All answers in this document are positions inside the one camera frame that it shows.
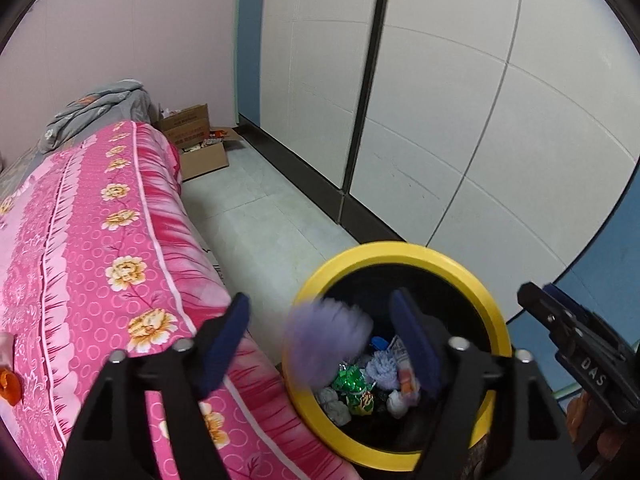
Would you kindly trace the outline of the right hand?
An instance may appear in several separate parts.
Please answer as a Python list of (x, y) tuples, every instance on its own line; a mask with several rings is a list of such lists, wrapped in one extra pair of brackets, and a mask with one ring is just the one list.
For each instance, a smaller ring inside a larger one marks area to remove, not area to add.
[(585, 391), (567, 405), (566, 428), (577, 453), (596, 451), (606, 462), (614, 460), (634, 432), (633, 426), (613, 424), (599, 403)]

